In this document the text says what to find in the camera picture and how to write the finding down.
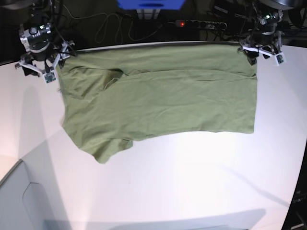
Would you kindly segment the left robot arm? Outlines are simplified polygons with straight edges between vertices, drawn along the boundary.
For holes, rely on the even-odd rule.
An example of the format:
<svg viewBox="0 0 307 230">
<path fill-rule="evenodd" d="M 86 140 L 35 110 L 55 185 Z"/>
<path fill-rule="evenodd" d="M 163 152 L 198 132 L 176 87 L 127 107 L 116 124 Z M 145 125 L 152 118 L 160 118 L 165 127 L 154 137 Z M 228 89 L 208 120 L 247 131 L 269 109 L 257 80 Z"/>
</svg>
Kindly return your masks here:
<svg viewBox="0 0 307 230">
<path fill-rule="evenodd" d="M 302 6 L 302 0 L 253 0 L 248 19 L 254 27 L 239 40 L 239 52 L 245 54 L 250 65 L 257 63 L 260 54 L 265 59 L 272 58 L 279 66 L 285 62 L 281 51 L 282 31 L 278 24 L 283 20 L 283 12 Z"/>
</svg>

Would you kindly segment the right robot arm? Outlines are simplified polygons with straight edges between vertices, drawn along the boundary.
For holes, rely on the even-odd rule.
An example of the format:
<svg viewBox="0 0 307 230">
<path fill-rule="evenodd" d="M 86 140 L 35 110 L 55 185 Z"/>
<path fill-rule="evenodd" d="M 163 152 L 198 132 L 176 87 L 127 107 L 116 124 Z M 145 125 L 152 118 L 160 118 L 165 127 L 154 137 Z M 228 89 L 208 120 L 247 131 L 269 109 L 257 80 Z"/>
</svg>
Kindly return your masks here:
<svg viewBox="0 0 307 230">
<path fill-rule="evenodd" d="M 77 56 L 75 43 L 60 34 L 58 24 L 62 17 L 63 1 L 59 8 L 54 0 L 35 0 L 30 5 L 30 22 L 20 25 L 19 38 L 25 54 L 15 64 L 25 76 L 43 77 L 45 82 L 56 80 L 56 68 L 62 68 L 65 60 Z"/>
</svg>

